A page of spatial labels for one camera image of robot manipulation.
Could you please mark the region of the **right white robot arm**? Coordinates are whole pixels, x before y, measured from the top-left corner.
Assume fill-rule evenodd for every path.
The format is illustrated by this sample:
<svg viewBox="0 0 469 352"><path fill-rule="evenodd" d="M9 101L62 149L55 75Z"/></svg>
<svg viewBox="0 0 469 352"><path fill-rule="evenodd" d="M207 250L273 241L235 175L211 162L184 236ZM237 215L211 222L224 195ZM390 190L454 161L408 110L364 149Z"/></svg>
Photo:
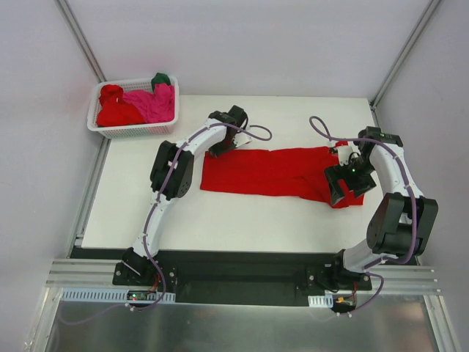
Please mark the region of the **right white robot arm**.
<svg viewBox="0 0 469 352"><path fill-rule="evenodd" d="M329 280L340 290L361 280L376 265L405 264L422 254L438 212L437 202L425 197L413 182L399 136L367 127L353 142L359 154L339 147L339 163L324 171L332 205L346 194L359 197L376 186L381 187L383 199L369 222L365 240L334 256Z"/></svg>

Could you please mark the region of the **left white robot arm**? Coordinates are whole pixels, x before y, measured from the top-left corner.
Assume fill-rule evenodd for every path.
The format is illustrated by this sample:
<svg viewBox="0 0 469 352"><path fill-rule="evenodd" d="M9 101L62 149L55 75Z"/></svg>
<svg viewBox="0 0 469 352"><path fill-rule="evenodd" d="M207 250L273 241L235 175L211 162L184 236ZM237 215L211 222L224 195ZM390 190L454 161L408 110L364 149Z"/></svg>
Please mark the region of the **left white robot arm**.
<svg viewBox="0 0 469 352"><path fill-rule="evenodd" d="M228 112L211 113L191 136L176 143L160 144L149 176L152 189L149 213L141 234L122 257L137 284L147 285L155 277L150 259L159 251L165 214L191 187L195 160L207 151L219 156L235 149L235 137L245 130L247 122L244 109L233 106Z"/></svg>

